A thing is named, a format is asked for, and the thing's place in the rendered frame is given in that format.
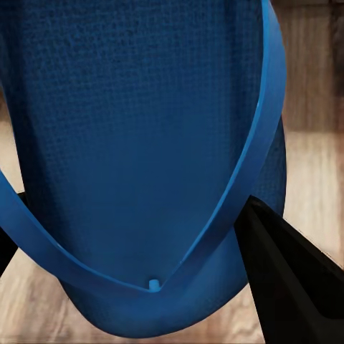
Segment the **sandal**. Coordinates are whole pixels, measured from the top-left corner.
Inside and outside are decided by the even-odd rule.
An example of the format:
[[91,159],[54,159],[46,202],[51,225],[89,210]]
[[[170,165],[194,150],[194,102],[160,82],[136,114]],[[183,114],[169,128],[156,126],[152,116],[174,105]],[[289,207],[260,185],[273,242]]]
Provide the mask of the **sandal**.
[[249,195],[283,218],[286,77],[270,0],[0,0],[0,227],[105,333],[200,323],[249,284]]

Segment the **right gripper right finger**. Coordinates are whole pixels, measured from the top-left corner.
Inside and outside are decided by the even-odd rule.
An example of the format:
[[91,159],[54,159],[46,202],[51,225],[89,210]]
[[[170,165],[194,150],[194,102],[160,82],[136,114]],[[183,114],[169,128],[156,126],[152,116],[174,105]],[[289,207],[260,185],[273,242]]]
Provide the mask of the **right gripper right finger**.
[[344,344],[344,270],[249,195],[234,224],[266,344]]

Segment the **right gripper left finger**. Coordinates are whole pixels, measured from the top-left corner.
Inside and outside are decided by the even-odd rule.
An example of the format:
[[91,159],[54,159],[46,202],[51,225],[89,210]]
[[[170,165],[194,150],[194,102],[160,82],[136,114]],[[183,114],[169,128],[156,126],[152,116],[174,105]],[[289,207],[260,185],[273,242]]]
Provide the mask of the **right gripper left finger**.
[[[19,198],[23,201],[25,206],[29,209],[26,194],[24,192],[18,193]],[[8,234],[0,227],[0,277],[9,265],[10,259],[16,254],[19,247],[14,243],[14,241],[8,236]]]

